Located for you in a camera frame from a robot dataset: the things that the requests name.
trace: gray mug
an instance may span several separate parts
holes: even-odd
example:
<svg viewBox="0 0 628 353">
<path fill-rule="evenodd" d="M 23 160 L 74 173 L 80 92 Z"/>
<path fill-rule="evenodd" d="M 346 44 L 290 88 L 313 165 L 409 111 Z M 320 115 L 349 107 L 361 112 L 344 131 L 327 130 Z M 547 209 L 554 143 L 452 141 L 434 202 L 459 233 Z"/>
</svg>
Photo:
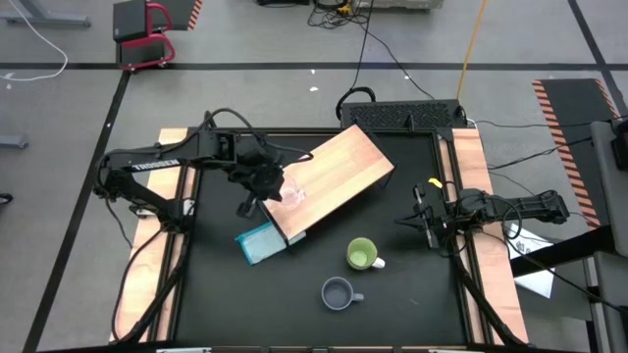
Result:
<svg viewBox="0 0 628 353">
<path fill-rule="evenodd" d="M 364 300 L 364 295 L 353 293 L 353 287 L 342 277 L 331 277 L 323 284 L 321 290 L 323 303 L 332 310 L 346 309 L 351 302 Z"/>
</svg>

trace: gray floor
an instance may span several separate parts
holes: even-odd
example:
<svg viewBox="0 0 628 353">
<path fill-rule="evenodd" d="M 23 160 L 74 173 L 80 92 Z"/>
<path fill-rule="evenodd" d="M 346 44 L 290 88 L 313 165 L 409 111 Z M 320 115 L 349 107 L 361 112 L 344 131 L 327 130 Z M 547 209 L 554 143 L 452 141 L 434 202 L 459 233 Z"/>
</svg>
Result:
<svg viewBox="0 0 628 353">
<path fill-rule="evenodd" d="M 51 10 L 83 13 L 90 29 L 42 28 L 67 51 L 72 63 L 111 63 L 111 4 L 103 0 L 41 1 Z M 481 0 L 447 0 L 431 14 L 378 11 L 372 31 L 399 61 L 459 63 L 464 58 Z M 606 60 L 628 62 L 621 0 L 579 0 Z M 10 5 L 0 2 L 0 11 Z M 306 25 L 308 8 L 265 9 L 249 0 L 206 1 L 192 32 L 170 34 L 180 63 L 356 62 L 362 31 L 355 25 L 323 30 Z M 60 62 L 26 27 L 0 23 L 2 63 Z M 365 61 L 390 62 L 386 50 L 367 41 Z M 475 63 L 593 63 L 593 56 L 566 0 L 496 0 L 489 4 L 474 50 Z M 42 72 L 7 71 L 15 76 Z M 412 77 L 437 98 L 455 94 L 459 72 L 413 71 Z M 612 73 L 628 90 L 628 73 Z M 206 109 L 231 107 L 255 126 L 337 126 L 334 107 L 355 71 L 164 71 L 132 76 L 108 149 L 153 142 L 165 126 L 192 126 Z M 542 124 L 532 79 L 591 77 L 597 72 L 469 72 L 462 103 L 470 118 L 505 124 Z M 0 191 L 15 194 L 0 213 L 0 351 L 22 349 L 75 206 L 88 162 L 120 78 L 118 71 L 66 71 L 30 83 L 0 81 L 0 131 L 27 132 L 27 150 L 0 151 Z M 362 71 L 360 84 L 378 99 L 424 99 L 397 70 Z M 219 125 L 237 126 L 225 116 Z M 480 126 L 489 163 L 499 164 L 553 147 L 546 129 Z M 577 210 L 556 155 L 503 171 L 533 191 L 557 190 Z M 492 176 L 495 192 L 523 195 L 518 186 Z M 116 286 L 129 256 L 102 201 L 91 197 L 78 231 L 57 299 L 39 349 L 106 343 Z M 136 220 L 126 204 L 115 205 L 128 233 Z M 568 238 L 586 229 L 572 217 L 560 227 L 527 222 L 539 235 Z M 543 315 L 524 307 L 533 343 L 587 351 L 581 321 Z"/>
</svg>

